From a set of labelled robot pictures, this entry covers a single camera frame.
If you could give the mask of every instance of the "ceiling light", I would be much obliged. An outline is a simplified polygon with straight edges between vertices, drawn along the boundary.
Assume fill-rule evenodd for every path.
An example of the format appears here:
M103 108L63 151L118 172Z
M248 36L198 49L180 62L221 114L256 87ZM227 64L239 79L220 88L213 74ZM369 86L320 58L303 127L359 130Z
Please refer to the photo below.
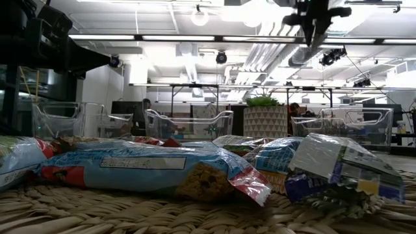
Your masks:
M265 85L265 86L259 86L259 88L283 88L283 87L277 86L277 85Z
M299 47L309 48L305 44L300 44ZM318 48L321 48L321 49L342 49L343 47L344 47L343 45L320 45L320 46L318 46Z
M323 66L331 66L334 62L346 56L346 49L331 49L329 52L325 52L323 58L319 61Z
M246 20L244 21L244 25L247 27L257 27L261 24L261 20Z
M129 84L130 86L146 86L146 87L168 87L170 84Z
M186 101L155 101L155 103L186 103Z
M173 5L195 5L199 4L201 6L211 6L212 2L210 1L192 1L192 0L186 0L186 1L151 1L151 0L77 0L81 3L142 3L142 4L173 4Z
M291 43L294 42L295 38L287 37L270 37L270 36L225 36L223 38L226 42L257 42L257 43L268 43L268 42L280 42L280 43Z
M220 84L220 88L254 88L255 85Z
M70 38L74 40L134 40L133 35L98 35L98 34L73 34Z
M373 44L376 39L362 39L362 38L327 38L324 43L333 44Z
M196 17L197 13L202 13L202 18L198 19ZM190 20L196 25L196 26L204 26L208 23L209 20L209 16L208 16L208 12L206 10L203 9L194 9L192 11L192 14L190 15Z
M143 36L143 40L164 40L164 41L213 41L214 36L168 36L168 35L147 35Z
M386 39L383 44L416 44L416 39Z

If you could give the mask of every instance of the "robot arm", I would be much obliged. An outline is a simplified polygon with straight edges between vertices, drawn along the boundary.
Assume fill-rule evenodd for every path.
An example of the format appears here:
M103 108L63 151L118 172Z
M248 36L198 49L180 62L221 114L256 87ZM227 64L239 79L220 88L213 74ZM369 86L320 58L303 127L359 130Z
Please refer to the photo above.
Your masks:
M352 12L350 7L328 9L329 0L296 0L293 7L297 9L297 13L285 16L283 23L291 26L300 25L305 34L307 46L312 44L313 38L322 39L333 17L347 17Z

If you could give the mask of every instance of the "cable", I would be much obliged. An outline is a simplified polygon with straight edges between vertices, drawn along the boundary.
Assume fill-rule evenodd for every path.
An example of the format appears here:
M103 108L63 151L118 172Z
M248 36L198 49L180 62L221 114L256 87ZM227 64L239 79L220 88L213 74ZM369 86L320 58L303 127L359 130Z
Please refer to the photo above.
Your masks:
M352 60L351 60L351 58L348 56L348 55L345 55L349 60L350 60L350 62L352 63L352 65L354 65L356 68L357 68L357 70L362 74L362 75L364 75L364 77L365 78L367 78L369 81L370 81L370 83L372 84L372 85L374 85L376 88L378 88L358 67L357 67L357 65L354 63L354 62L352 62ZM409 118L409 115L408 115L408 113L406 113L406 111L403 109L403 107L402 107L402 105L401 104L397 104L395 101L393 101L385 92L383 92L381 89L379 89L378 91L380 91L386 98L388 98L392 103L394 103L394 104L396 104L396 105L400 105L400 108L402 109L402 112L406 115L406 118L408 119L408 122L409 122L409 124L411 125L411 123L410 123L410 118ZM414 130L413 130L413 128L410 126L410 129L411 129L411 132L412 132L412 134L415 134L415 132L414 132Z
M416 102L416 100L413 100L413 102L410 104L410 106L409 106L409 112L411 111L411 108L412 108L412 106L413 106L413 104Z
M34 100L38 101L38 90L39 90L39 70L36 74L36 95L34 96Z
M137 7L138 3L135 6L136 33L138 34Z
M21 68L21 66L19 67L19 69L20 69L21 76L23 77L23 82L25 83L27 93L29 94L29 97L31 97L31 99L33 101L33 97L32 97L32 94L31 94L31 90L29 90L29 86L26 83L25 73L23 72L23 69Z

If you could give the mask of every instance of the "green plant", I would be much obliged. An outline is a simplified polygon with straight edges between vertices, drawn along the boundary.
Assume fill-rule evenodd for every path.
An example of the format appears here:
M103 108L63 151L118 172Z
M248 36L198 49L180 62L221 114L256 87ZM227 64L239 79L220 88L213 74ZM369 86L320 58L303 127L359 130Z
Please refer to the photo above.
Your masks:
M279 103L278 100L272 97L273 91L267 93L265 89L263 89L263 93L259 94L252 94L255 97L248 97L246 98L247 106L249 107L269 107L269 106L284 106L284 104Z

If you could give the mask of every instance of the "security camera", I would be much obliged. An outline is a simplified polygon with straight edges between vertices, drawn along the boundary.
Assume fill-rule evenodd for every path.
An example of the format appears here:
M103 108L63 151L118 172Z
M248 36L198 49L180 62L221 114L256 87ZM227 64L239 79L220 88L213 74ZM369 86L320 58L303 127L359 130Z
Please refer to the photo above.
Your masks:
M109 66L112 68L119 68L123 62L120 60L119 55L111 55Z
M227 55L225 51L219 51L216 55L216 63L217 64L225 64L227 62Z

